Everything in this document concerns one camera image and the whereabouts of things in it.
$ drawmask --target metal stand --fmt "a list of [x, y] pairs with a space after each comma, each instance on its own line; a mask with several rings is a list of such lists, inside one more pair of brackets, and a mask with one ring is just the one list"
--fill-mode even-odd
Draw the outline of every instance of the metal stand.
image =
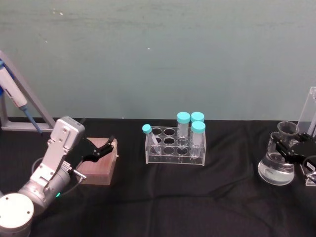
[[[45, 120], [46, 123], [38, 123], [40, 129], [44, 132], [51, 132], [55, 126], [55, 121], [52, 116], [49, 115], [48, 111], [41, 104], [37, 96], [33, 93], [25, 79], [2, 51], [0, 51], [0, 59], [7, 65], [6, 69], [12, 75], [14, 81], [16, 82], [24, 96], [27, 98], [28, 102], [33, 104], [35, 109]], [[30, 122], [11, 122], [9, 120], [6, 111], [4, 96], [0, 98], [0, 121], [1, 128], [5, 131], [36, 131], [36, 128]]]

